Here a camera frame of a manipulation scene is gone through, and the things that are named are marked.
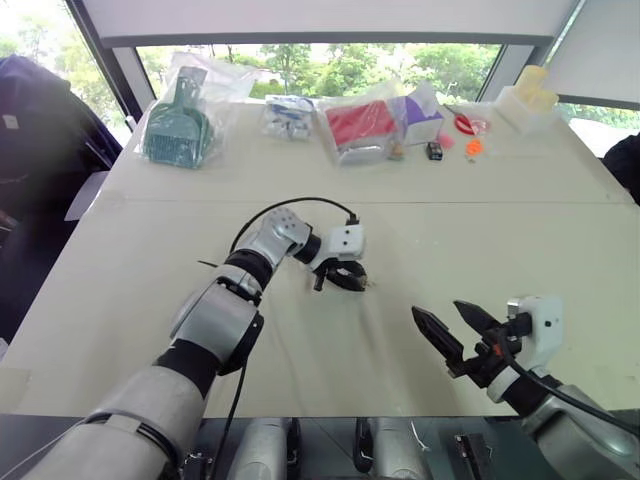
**clear plastic packaging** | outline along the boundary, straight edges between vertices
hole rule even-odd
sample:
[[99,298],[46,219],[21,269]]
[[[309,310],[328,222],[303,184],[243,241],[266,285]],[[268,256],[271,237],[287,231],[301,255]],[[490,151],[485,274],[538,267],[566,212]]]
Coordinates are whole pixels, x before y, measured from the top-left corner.
[[257,71],[192,53],[171,60],[165,92],[144,117],[136,150],[152,162],[199,168],[223,156],[233,102],[248,97]]
[[339,165],[362,165],[400,159],[406,118],[398,82],[371,88],[366,94],[318,102],[318,119]]
[[265,135],[285,140],[308,140],[313,131],[313,102],[296,95],[267,95],[260,119]]
[[391,100],[402,126],[404,145],[422,145],[436,139],[444,120],[438,107],[436,92],[426,80],[409,95]]

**orange object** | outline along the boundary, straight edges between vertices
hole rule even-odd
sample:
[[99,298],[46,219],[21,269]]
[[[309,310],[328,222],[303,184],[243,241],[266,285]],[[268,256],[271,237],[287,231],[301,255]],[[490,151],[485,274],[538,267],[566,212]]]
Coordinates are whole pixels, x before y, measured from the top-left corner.
[[466,152],[467,155],[478,155],[479,153],[484,152],[484,145],[480,140],[474,138],[469,143],[467,143]]

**green brush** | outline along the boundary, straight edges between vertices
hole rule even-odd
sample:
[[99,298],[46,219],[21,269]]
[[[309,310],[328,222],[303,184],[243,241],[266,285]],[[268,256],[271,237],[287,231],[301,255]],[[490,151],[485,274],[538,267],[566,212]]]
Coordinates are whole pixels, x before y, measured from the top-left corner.
[[198,168],[213,132],[207,116],[196,108],[206,70],[182,67],[172,103],[159,103],[149,113],[143,152],[153,162]]

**tabletop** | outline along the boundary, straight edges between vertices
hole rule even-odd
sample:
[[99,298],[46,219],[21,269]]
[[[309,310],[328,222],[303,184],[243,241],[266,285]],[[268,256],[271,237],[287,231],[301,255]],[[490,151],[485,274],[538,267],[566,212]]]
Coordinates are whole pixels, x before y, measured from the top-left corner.
[[[238,126],[251,130],[258,116],[243,106]],[[639,210],[568,127],[547,133],[549,155],[513,163],[470,164],[453,151],[434,165],[413,149],[404,162],[360,169],[332,165],[317,142],[257,132],[241,141],[236,129],[227,161],[194,172],[127,147],[0,364],[0,411],[87,414],[166,347],[174,313],[211,273],[196,261],[223,260],[254,212],[302,194],[349,201],[360,215],[370,285],[314,292],[304,266],[285,261],[260,306],[265,329],[238,415],[512,414],[448,377],[410,308],[436,313],[470,351],[477,337],[452,300],[500,318],[510,297],[544,293],[565,304],[554,376],[606,408],[637,407]],[[345,220],[327,205],[293,209],[318,232]],[[236,381],[216,380],[206,416],[227,414]]]

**purple object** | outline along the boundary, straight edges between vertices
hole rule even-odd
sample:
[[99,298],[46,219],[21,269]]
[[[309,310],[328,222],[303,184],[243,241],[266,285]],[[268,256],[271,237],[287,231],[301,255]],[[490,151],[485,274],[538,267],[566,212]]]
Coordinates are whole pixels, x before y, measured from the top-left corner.
[[407,108],[407,123],[409,125],[413,125],[418,122],[426,122],[427,120],[439,120],[442,118],[440,112],[434,113],[433,115],[427,117],[424,112],[420,108],[420,105],[412,99],[411,97],[404,97],[405,106]]

